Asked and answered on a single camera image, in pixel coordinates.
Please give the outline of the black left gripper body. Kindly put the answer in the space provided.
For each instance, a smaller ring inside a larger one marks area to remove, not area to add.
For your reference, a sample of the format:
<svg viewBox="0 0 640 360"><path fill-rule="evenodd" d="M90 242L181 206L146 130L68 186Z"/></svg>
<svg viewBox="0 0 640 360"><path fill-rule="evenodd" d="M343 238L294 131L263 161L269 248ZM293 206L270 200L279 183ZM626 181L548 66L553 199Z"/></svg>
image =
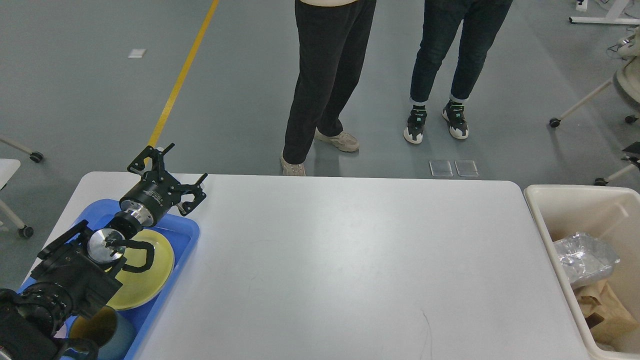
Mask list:
<svg viewBox="0 0 640 360"><path fill-rule="evenodd" d="M146 172L119 201L119 217L134 227L153 227L171 207L181 202L185 191L168 172Z"/></svg>

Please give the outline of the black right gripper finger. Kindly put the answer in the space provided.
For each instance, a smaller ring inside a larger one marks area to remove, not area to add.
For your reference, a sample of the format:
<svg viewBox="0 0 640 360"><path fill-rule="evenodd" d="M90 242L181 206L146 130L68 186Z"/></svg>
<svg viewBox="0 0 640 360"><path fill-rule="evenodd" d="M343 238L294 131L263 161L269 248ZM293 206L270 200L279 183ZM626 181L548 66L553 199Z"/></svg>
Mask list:
<svg viewBox="0 0 640 360"><path fill-rule="evenodd" d="M640 168L640 142L633 142L622 150L625 153L625 157L621 158L623 161L629 161L633 166Z"/></svg>

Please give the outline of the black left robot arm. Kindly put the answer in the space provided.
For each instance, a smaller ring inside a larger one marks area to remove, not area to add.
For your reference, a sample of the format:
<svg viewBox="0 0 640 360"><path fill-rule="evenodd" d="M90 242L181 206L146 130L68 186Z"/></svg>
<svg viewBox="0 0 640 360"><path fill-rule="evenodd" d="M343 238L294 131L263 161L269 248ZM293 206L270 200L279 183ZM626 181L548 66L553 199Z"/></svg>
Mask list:
<svg viewBox="0 0 640 360"><path fill-rule="evenodd" d="M119 201L119 211L101 228L83 219L38 253L32 283L1 290L1 358L121 360L135 340L133 326L109 301L122 287L122 272L147 275L156 266L148 230L177 207L186 216L206 198L203 174L183 184L166 170L168 148L147 146L128 171L140 181Z"/></svg>

